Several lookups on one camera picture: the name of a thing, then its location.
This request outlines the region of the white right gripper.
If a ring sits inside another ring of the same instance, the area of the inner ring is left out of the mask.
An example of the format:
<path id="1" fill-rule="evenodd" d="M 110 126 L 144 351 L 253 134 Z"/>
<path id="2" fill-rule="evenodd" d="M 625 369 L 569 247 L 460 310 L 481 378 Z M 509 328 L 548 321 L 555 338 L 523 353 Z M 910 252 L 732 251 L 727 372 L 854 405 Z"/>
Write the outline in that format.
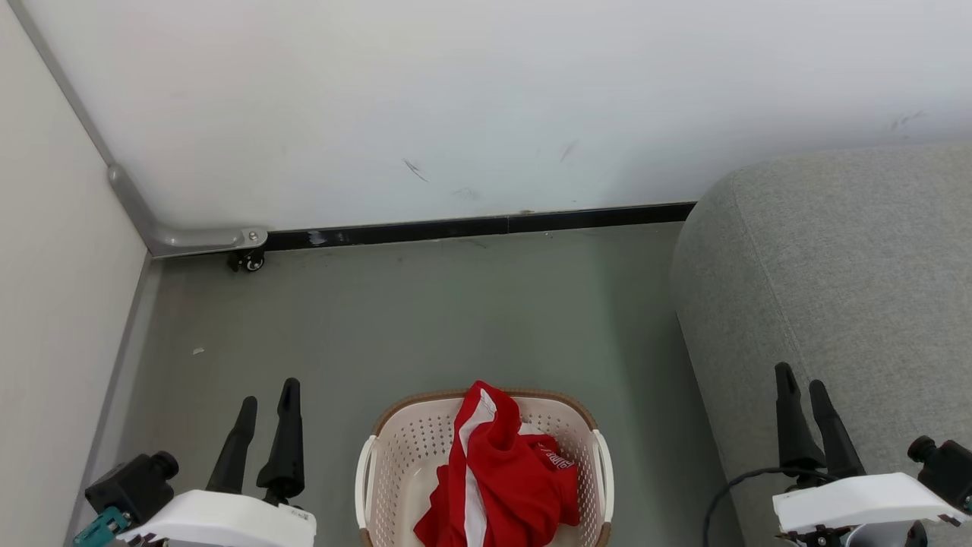
<path id="1" fill-rule="evenodd" d="M 780 537 L 794 547 L 909 547 L 919 543 L 914 526 L 925 520 L 961 526 L 970 515 L 903 473 L 867 474 L 826 385 L 809 384 L 813 418 L 822 436 L 817 447 L 806 423 L 802 396 L 791 365 L 775 365 L 775 422 L 778 461 L 789 476 L 827 472 L 836 482 L 775 495 Z"/>

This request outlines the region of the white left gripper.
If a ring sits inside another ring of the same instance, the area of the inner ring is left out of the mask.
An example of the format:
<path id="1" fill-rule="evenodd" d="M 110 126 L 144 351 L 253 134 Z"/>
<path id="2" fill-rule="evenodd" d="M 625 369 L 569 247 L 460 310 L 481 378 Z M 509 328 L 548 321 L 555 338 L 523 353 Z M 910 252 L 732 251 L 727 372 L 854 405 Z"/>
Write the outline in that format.
<path id="1" fill-rule="evenodd" d="M 244 398 L 207 491 L 192 489 L 175 496 L 148 522 L 119 533 L 118 539 L 166 540 L 168 547 L 314 547 L 314 515 L 272 505 L 288 504 L 305 490 L 301 382 L 288 378 L 282 385 L 270 459 L 257 475 L 257 487 L 265 489 L 264 501 L 240 495 L 257 413 L 257 398 Z"/>

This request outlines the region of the red garment with white stripe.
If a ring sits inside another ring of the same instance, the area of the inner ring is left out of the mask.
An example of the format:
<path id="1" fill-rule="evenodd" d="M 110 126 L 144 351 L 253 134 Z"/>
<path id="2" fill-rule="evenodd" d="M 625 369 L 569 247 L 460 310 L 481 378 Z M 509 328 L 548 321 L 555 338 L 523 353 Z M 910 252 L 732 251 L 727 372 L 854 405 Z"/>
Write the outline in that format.
<path id="1" fill-rule="evenodd" d="M 430 509 L 413 532 L 424 547 L 546 547 L 519 513 L 525 500 L 524 434 L 541 434 L 522 422 L 506 392 L 483 381 L 466 391 L 455 419 L 448 463 L 437 468 Z"/>

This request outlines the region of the grey fabric sofa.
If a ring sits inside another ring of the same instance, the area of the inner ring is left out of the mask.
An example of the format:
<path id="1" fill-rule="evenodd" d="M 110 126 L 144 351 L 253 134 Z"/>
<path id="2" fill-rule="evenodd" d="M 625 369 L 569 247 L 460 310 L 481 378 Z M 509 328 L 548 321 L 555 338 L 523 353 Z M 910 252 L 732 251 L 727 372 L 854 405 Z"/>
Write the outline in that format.
<path id="1" fill-rule="evenodd" d="M 775 364 L 820 380 L 870 474 L 972 450 L 972 142 L 830 151 L 726 177 L 671 291 L 727 478 L 778 463 Z"/>

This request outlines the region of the cream perforated laundry basket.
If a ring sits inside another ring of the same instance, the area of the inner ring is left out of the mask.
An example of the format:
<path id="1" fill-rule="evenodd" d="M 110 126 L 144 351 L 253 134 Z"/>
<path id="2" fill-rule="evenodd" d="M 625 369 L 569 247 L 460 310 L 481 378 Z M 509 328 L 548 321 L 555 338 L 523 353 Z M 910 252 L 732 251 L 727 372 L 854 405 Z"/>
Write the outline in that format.
<path id="1" fill-rule="evenodd" d="M 544 389 L 511 388 L 521 418 L 552 436 L 579 468 L 577 526 L 560 526 L 549 547 L 608 547 L 614 468 L 594 416 L 576 399 Z M 447 464 L 465 392 L 441 390 L 386 409 L 361 447 L 355 471 L 355 519 L 362 547 L 422 547 L 413 532 Z"/>

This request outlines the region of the black baseboard strip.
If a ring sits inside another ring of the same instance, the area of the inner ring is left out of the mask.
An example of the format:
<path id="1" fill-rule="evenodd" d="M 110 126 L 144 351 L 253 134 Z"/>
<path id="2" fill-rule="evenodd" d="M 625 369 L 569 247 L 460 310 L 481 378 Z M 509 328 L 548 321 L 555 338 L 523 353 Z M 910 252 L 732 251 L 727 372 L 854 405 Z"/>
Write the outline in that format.
<path id="1" fill-rule="evenodd" d="M 505 236 L 511 233 L 570 231 L 652 223 L 683 222 L 695 202 L 671 202 L 644 207 L 611 207 L 548 213 L 521 213 L 464 219 L 393 223 L 358 227 L 306 229 L 268 233 L 264 251 L 393 245 L 422 240 Z"/>

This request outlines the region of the grey metal frame leg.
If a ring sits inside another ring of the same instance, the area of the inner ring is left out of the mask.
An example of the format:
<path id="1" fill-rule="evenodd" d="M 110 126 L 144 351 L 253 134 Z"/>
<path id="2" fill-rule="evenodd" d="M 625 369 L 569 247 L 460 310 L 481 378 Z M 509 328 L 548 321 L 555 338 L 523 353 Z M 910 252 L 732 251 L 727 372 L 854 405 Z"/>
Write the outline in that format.
<path id="1" fill-rule="evenodd" d="M 153 259 L 177 258 L 198 254 L 242 252 L 261 250 L 270 238 L 264 227 L 216 227 L 204 229 L 180 229 L 159 220 L 128 171 L 115 160 L 114 155 L 88 114 L 83 101 L 69 81 L 69 77 L 53 55 L 48 42 L 34 21 L 25 0 L 6 0 L 17 21 L 34 45 L 39 58 L 58 84 L 63 97 L 72 108 L 77 120 L 101 159 L 106 165 L 106 180 L 135 231 L 139 233 Z"/>

